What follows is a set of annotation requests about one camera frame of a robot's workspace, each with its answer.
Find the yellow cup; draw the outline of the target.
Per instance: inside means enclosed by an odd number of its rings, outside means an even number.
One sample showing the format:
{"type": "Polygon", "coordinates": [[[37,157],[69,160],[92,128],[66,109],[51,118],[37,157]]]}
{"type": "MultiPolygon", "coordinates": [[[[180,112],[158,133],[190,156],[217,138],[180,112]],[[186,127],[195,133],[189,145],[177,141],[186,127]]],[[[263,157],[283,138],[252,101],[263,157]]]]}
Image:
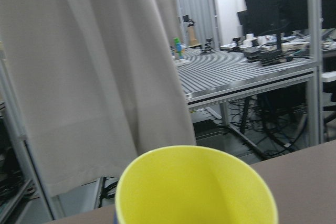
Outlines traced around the yellow cup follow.
{"type": "Polygon", "coordinates": [[[278,223],[262,177],[225,152],[170,146],[142,154],[123,172],[116,223],[278,223]]]}

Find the aluminium slat table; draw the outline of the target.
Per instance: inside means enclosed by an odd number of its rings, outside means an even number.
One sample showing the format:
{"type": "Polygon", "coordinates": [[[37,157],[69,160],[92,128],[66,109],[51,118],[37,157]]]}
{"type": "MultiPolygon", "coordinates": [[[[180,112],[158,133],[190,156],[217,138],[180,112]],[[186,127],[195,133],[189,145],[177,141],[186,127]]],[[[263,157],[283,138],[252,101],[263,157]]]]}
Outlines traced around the aluminium slat table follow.
{"type": "Polygon", "coordinates": [[[185,56],[190,63],[177,71],[190,110],[307,82],[316,67],[309,59],[261,66],[237,52],[189,49],[185,56]]]}

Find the beige curtain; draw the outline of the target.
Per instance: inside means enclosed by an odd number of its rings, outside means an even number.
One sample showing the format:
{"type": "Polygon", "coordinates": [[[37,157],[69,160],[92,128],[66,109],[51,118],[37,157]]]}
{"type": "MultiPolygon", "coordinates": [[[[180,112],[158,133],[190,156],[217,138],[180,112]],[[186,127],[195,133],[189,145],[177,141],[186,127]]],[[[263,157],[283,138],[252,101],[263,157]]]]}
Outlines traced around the beige curtain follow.
{"type": "Polygon", "coordinates": [[[1,0],[1,39],[50,196],[195,143],[154,0],[1,0]]]}

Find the black computer monitor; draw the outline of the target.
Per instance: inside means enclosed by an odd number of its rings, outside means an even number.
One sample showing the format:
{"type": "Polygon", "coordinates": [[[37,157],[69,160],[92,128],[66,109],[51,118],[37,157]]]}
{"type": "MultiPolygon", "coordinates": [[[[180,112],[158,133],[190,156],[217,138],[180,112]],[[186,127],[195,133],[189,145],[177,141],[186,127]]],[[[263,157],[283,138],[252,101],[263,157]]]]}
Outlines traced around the black computer monitor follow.
{"type": "Polygon", "coordinates": [[[303,30],[308,24],[308,0],[244,0],[246,10],[237,12],[243,31],[256,36],[276,35],[281,50],[281,34],[303,30]]]}

